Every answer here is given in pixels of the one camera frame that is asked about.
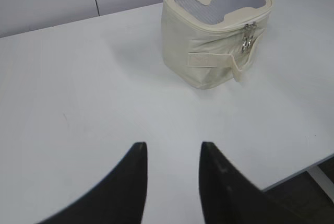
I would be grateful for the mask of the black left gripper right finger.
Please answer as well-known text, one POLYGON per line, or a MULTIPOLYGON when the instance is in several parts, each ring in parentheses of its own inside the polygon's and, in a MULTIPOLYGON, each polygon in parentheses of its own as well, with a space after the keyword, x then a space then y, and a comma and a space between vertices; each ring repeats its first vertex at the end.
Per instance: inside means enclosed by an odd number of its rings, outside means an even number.
POLYGON ((243 176, 212 142, 203 142, 199 194, 205 223, 305 223, 243 176))

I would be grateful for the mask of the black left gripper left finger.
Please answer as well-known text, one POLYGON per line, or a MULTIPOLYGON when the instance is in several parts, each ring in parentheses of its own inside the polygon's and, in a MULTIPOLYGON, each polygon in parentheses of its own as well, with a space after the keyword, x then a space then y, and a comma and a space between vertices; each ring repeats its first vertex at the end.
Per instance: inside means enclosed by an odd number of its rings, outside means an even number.
POLYGON ((94 188, 41 223, 141 223, 147 185, 147 144, 134 143, 94 188))

